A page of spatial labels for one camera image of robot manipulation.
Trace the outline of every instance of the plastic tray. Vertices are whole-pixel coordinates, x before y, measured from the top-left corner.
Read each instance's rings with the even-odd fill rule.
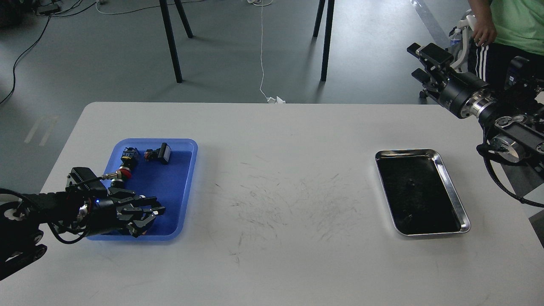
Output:
[[[146,162],[143,154],[147,149],[157,149],[166,142],[172,149],[170,162],[163,165],[158,161]],[[121,155],[126,147],[137,148],[141,158],[127,180],[126,189],[148,197],[155,196],[166,207],[164,215],[158,216],[146,235],[134,238],[118,232],[90,236],[90,240],[117,241],[166,241],[176,237],[183,228],[189,190],[193,178],[198,146],[192,139],[127,138],[115,145],[104,173],[111,173],[121,164]],[[104,181],[109,187],[110,181]]]

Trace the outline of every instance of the black table leg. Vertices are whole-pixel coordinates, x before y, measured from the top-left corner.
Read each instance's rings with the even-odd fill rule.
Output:
[[[323,47],[323,63],[321,65],[321,81],[327,81],[327,69],[329,67],[329,49],[331,47],[332,15],[335,9],[335,0],[328,0],[327,20],[325,25],[325,45]]]
[[[317,7],[316,25],[313,27],[313,36],[317,37],[319,34],[319,26],[321,25],[321,18],[323,17],[323,9],[325,8],[325,0],[319,0],[319,6]]]
[[[180,61],[177,58],[176,42],[174,41],[174,33],[172,31],[172,24],[170,23],[170,15],[168,13],[168,4],[166,0],[159,0],[160,11],[163,14],[164,30],[166,31],[166,38],[168,39],[168,47],[170,48],[170,56],[172,57],[172,65],[174,65],[174,73],[176,74],[176,82],[181,83],[183,78],[181,77]]]
[[[185,28],[187,37],[193,38],[193,32],[191,31],[191,26],[189,26],[187,16],[185,16],[185,11],[183,10],[183,6],[181,5],[181,0],[174,0],[174,2],[176,3],[177,12],[180,14],[181,22],[183,22],[183,27]]]

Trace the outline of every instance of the table surface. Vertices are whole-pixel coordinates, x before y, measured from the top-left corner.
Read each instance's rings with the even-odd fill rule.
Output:
[[[43,192],[104,171],[125,138],[199,145],[184,228],[169,242],[82,240],[2,281],[2,304],[542,305],[544,250],[489,178],[481,129],[430,105],[97,102]],[[431,148],[472,223],[401,236],[374,155]]]

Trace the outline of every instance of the black cable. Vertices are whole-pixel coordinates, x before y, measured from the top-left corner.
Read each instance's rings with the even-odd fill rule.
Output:
[[[47,3],[47,4],[41,4],[41,3],[40,3],[40,4],[36,5],[36,6],[37,6],[37,7],[46,7],[46,6],[49,6],[49,5],[51,5],[51,4],[55,4],[55,3],[57,3],[57,2],[62,2],[62,0],[51,1],[51,2],[49,2],[49,3]]]
[[[47,223],[47,225],[49,226],[49,229],[51,230],[51,233],[53,233],[53,236],[55,236],[55,238],[58,241],[60,241],[60,242],[62,242],[64,244],[74,244],[74,243],[80,241],[81,239],[85,238],[90,232],[90,228],[85,229],[85,231],[79,237],[77,237],[76,239],[74,239],[74,240],[64,240],[62,237],[60,237],[59,233],[57,232],[57,230],[55,229],[55,227],[51,223]]]
[[[80,6],[82,2],[83,2],[83,0],[78,0],[78,1],[76,1],[74,4],[72,4],[72,6],[69,7],[67,10],[58,11],[58,12],[56,12],[56,13],[53,13],[52,15],[60,15],[60,14],[68,13],[70,10],[73,10],[73,9],[75,9],[76,7]]]
[[[191,2],[202,2],[204,0],[194,0],[194,1],[182,1],[181,3],[191,3]],[[101,11],[98,7],[96,7],[96,10],[101,13],[101,14],[104,14],[104,15],[123,15],[123,14],[129,14],[129,13],[134,13],[134,12],[137,12],[137,11],[141,11],[141,10],[146,10],[146,9],[152,9],[152,8],[158,8],[160,7],[160,5],[153,5],[151,7],[146,7],[146,8],[141,8],[141,9],[136,9],[136,10],[132,10],[132,11],[125,11],[125,12],[121,12],[121,13],[106,13],[106,12],[103,12]]]
[[[54,17],[54,18],[63,18],[63,17],[70,17],[70,16],[76,16],[77,14],[80,14],[80,13],[83,13],[84,11],[90,9],[93,5],[95,5],[96,2],[93,2],[93,4],[89,5],[88,7],[84,8],[83,10],[77,12],[77,13],[74,13],[74,14],[70,14],[70,15],[62,15],[62,16],[55,16],[55,15],[52,15],[51,17]]]
[[[484,129],[484,144],[487,143],[487,136],[488,136],[488,133],[489,133],[489,130],[486,130]],[[527,205],[531,205],[531,206],[535,206],[535,207],[540,207],[540,208],[544,208],[544,204],[541,204],[541,203],[538,203],[538,202],[534,202],[534,201],[531,201],[531,200],[528,200],[524,197],[519,197],[517,194],[515,193],[512,193],[510,192],[508,189],[506,189],[506,187],[504,187],[503,183],[500,181],[500,179],[498,178],[497,176],[497,173],[495,173],[495,170],[493,169],[493,165],[491,165],[491,161],[489,158],[483,156],[484,158],[484,165],[485,165],[485,168],[487,169],[487,173],[489,173],[489,176],[491,177],[491,179],[493,180],[493,182],[495,182],[495,184],[502,190],[504,191],[507,195],[511,196],[512,198],[514,198],[515,200],[519,201],[520,203],[522,204],[527,204]]]
[[[47,22],[45,23],[45,26],[44,26],[44,29],[41,31],[41,34],[40,34],[40,37],[38,37],[38,39],[30,46],[28,47],[26,50],[23,51],[23,53],[21,53],[21,55],[19,55],[19,57],[17,57],[17,59],[15,60],[15,63],[13,64],[13,87],[11,87],[11,91],[8,93],[8,95],[2,100],[2,102],[0,102],[0,105],[2,103],[4,103],[4,101],[6,101],[7,99],[9,99],[9,97],[11,97],[11,95],[13,94],[13,92],[15,91],[15,67],[17,67],[17,64],[19,63],[19,60],[28,52],[30,51],[32,48],[34,48],[38,42],[40,41],[41,37],[44,35],[45,33],[45,29],[47,29],[47,25],[49,24],[49,21],[51,20],[51,17],[49,16],[49,18],[47,18]]]
[[[21,194],[19,192],[16,192],[16,191],[13,191],[13,190],[10,190],[10,189],[5,189],[5,188],[0,188],[0,194],[10,194],[10,195],[13,195],[15,197],[18,197],[20,199],[22,199],[25,203],[28,203],[29,205],[31,205],[34,209],[36,209],[37,211],[40,211],[39,207],[36,205],[36,203],[34,203],[32,200],[30,200],[28,197],[26,197],[24,194]],[[47,219],[51,219],[50,216],[48,216],[46,213],[42,212],[44,214],[44,216],[47,218]],[[63,230],[71,233],[71,234],[74,234],[74,235],[77,235],[77,234],[80,234],[82,232],[85,232],[86,229],[83,229],[83,230],[75,230],[75,229],[71,229],[65,225],[62,225],[56,221],[48,221],[47,224],[50,226],[51,228],[51,224],[52,225],[56,225],[57,227],[59,228],[62,228]]]

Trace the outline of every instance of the metal tray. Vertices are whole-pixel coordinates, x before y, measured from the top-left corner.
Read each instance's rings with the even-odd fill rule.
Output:
[[[385,150],[375,158],[399,233],[428,236],[469,231],[471,223],[435,150]]]

